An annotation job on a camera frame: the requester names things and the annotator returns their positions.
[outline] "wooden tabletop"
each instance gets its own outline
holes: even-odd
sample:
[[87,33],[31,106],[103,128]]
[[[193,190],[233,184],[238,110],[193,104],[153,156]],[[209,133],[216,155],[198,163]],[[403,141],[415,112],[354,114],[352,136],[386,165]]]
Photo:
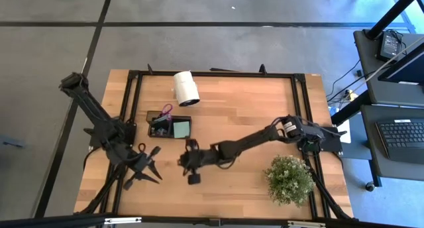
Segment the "wooden tabletop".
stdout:
[[[128,70],[111,70],[102,106],[112,116],[118,116],[127,82]],[[147,136],[147,111],[158,111],[171,103],[173,115],[192,118],[191,138],[200,148],[224,140],[238,140],[269,125],[273,119],[295,115],[292,87],[289,79],[194,77],[201,101],[189,107],[178,107],[172,88],[172,76],[143,76],[135,122],[138,125],[135,144],[145,143],[146,152],[155,146],[162,150],[156,155],[156,167],[163,177],[160,184],[135,181],[129,191],[123,190],[120,215],[151,215],[170,217],[221,217],[257,219],[311,219],[309,203],[279,206],[268,197],[264,169],[270,167],[278,154],[301,158],[294,144],[267,142],[244,152],[229,170],[216,166],[199,169],[201,183],[187,184],[183,168],[177,159],[185,151],[185,141],[157,139]],[[306,75],[308,94],[314,122],[329,126],[330,115],[321,76]],[[130,98],[133,98],[135,81]],[[300,85],[299,100],[303,101]],[[131,103],[126,118],[129,117]],[[94,152],[88,159],[75,211],[85,208],[105,182],[108,159],[104,151]],[[334,154],[322,152],[321,164],[325,185],[344,212],[352,216],[343,169]],[[133,172],[128,172],[126,179]],[[115,187],[107,204],[111,211]],[[321,198],[315,188],[318,214],[323,216]]]

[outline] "gray floor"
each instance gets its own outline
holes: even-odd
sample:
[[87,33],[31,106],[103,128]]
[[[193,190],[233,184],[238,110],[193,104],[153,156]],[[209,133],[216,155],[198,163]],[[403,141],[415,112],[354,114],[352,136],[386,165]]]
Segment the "gray floor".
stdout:
[[[96,21],[103,1],[0,0],[0,21]],[[112,0],[106,20],[369,23],[393,4],[393,0]],[[411,20],[419,22],[421,15],[413,5],[410,8]],[[90,90],[101,99],[110,69],[145,69],[147,63],[154,70],[217,67],[246,72],[255,72],[264,63],[269,72],[322,74],[330,92],[332,82],[358,60],[353,31],[104,28],[89,71]],[[70,72],[81,70],[93,32],[93,28],[0,28],[0,134],[26,142],[22,149],[0,145],[0,219],[31,216],[69,105],[57,86]],[[348,75],[336,89],[353,79]],[[84,127],[90,123],[78,111],[47,215],[73,210],[89,140]],[[413,192],[424,190],[424,182],[383,179],[383,188],[369,193],[362,189],[371,179],[366,161],[345,160],[344,171],[357,218],[424,226],[424,205],[419,202],[424,195]]]

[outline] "keyboard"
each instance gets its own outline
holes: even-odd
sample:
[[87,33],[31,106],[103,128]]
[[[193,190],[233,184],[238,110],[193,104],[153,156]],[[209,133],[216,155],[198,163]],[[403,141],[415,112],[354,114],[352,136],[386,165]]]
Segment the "keyboard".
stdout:
[[376,123],[390,160],[424,164],[424,119],[392,119]]

